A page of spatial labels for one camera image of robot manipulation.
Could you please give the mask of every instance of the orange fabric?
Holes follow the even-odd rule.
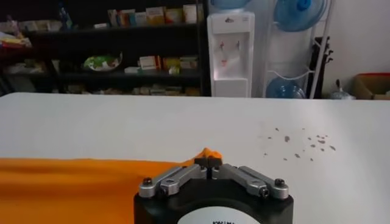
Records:
[[[221,158],[209,149],[195,158],[209,156]],[[0,223],[133,223],[143,178],[192,163],[0,159]]]

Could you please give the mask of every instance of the white wall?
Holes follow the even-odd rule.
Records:
[[[323,92],[333,91],[336,79],[348,85],[362,72],[390,72],[390,0],[336,0],[330,36],[335,60]]]
[[[340,79],[344,85],[351,84],[353,77],[362,72],[390,72],[390,0],[335,0],[335,10],[330,24],[330,44],[334,59],[325,70],[323,92],[335,90],[335,81]],[[256,39],[253,76],[262,74],[264,64],[259,63],[264,43],[264,19],[268,16],[267,0],[252,0],[248,9],[256,14]],[[322,31],[323,24],[317,31]],[[288,46],[302,46],[294,34],[272,32],[269,57],[272,61],[283,61],[302,55],[303,51]],[[260,80],[255,79],[253,88],[259,86]]]

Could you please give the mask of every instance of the hex bolt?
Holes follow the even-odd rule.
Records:
[[[284,185],[285,185],[285,181],[283,179],[276,179],[275,180],[275,186],[283,187]]]
[[[268,198],[269,196],[269,190],[266,187],[261,187],[258,191],[258,194],[262,198]]]
[[[152,179],[150,177],[144,178],[143,185],[151,185],[152,184]]]

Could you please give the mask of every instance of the water dispenser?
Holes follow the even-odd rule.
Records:
[[[207,18],[213,97],[251,97],[255,15],[214,13]]]

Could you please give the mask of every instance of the blue water bottle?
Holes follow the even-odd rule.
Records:
[[[63,3],[60,2],[58,6],[59,6],[60,19],[62,22],[63,29],[65,30],[72,29],[73,23],[71,17],[69,16],[69,13],[66,11],[65,7],[63,6]]]

